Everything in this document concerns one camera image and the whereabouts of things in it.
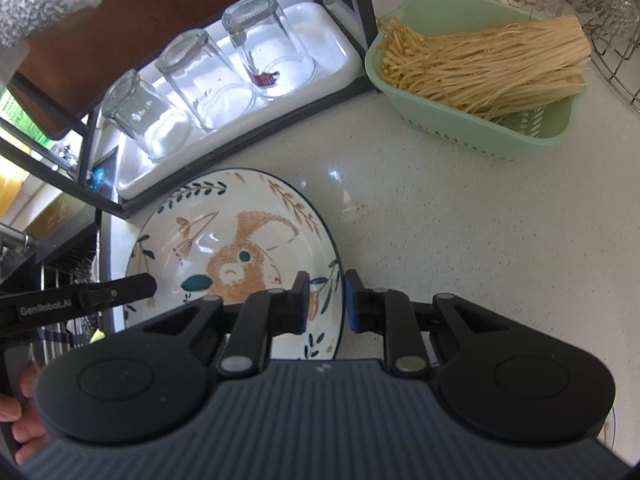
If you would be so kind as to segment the person left hand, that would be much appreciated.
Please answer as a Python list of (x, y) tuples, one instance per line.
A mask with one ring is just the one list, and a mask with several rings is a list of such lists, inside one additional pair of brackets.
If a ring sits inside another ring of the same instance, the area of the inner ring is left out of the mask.
[(12, 436), (18, 443), (18, 450), (14, 454), (17, 465), (26, 464), (50, 442), (50, 436), (32, 400), (39, 372), (40, 369), (35, 364), (29, 364), (23, 370), (20, 389), (26, 399), (24, 403), (5, 394), (1, 395), (1, 421), (10, 424)]

